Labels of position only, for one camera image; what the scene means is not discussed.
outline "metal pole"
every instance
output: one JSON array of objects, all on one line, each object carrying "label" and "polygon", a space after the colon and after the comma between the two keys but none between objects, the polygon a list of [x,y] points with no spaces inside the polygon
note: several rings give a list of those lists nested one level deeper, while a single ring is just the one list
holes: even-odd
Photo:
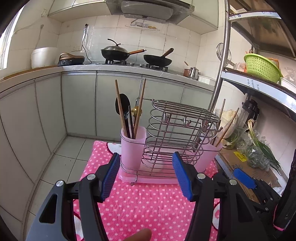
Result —
[{"label": "metal pole", "polygon": [[224,26],[223,54],[220,61],[219,72],[216,79],[213,95],[208,108],[209,111],[214,111],[216,102],[218,100],[218,96],[219,96],[220,89],[222,86],[222,81],[223,81],[223,79],[221,79],[221,73],[226,66],[226,62],[228,58],[228,50],[229,50],[229,42],[230,42],[230,27],[231,27],[229,22],[230,5],[228,3],[228,0],[224,0],[224,4],[225,4],[225,26]]}]

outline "green colander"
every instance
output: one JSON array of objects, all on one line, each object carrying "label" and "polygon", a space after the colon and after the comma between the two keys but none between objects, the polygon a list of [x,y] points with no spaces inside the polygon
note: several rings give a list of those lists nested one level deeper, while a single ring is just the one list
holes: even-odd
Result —
[{"label": "green colander", "polygon": [[254,53],[248,53],[244,56],[247,63],[247,73],[263,79],[278,82],[283,77],[279,68],[269,59]]}]

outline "pink polka dot cloth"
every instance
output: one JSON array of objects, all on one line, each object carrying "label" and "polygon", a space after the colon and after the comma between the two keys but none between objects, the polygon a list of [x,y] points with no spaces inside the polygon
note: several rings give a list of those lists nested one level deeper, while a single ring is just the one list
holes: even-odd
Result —
[{"label": "pink polka dot cloth", "polygon": [[[81,179],[95,173],[100,165],[107,164],[113,150],[119,154],[121,145],[95,141],[93,152]],[[215,164],[206,169],[212,177],[217,172]],[[143,228],[152,230],[152,241],[184,240],[192,218],[194,202],[189,202],[178,184],[124,183],[116,178],[109,198],[98,203],[101,218],[109,240],[123,241]],[[78,241],[83,241],[78,200],[74,201],[74,221]],[[214,220],[218,220],[219,210],[215,208]],[[212,225],[210,241],[216,241],[217,229]]]}]

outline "silver bolt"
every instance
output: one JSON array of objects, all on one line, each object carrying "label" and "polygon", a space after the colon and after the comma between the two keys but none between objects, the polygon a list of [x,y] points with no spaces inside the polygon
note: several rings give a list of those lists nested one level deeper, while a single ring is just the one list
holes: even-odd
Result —
[{"label": "silver bolt", "polygon": [[64,181],[62,181],[62,180],[56,182],[57,187],[60,187],[60,186],[63,186],[63,185],[64,185]]},{"label": "silver bolt", "polygon": [[198,179],[205,179],[205,174],[203,174],[202,172],[197,174],[197,178]]},{"label": "silver bolt", "polygon": [[95,179],[95,177],[96,177],[95,174],[88,174],[88,175],[87,175],[87,179],[88,179],[88,180],[93,180],[93,179]]},{"label": "silver bolt", "polygon": [[235,179],[230,179],[229,183],[233,186],[235,186],[237,184],[237,181]]}]

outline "yellow label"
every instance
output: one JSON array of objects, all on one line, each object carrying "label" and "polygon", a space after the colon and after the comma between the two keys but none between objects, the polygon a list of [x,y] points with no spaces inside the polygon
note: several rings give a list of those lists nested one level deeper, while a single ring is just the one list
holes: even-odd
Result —
[{"label": "yellow label", "polygon": [[233,152],[242,162],[246,161],[247,160],[247,157],[245,154],[241,154],[239,153],[238,151],[234,151]]}]

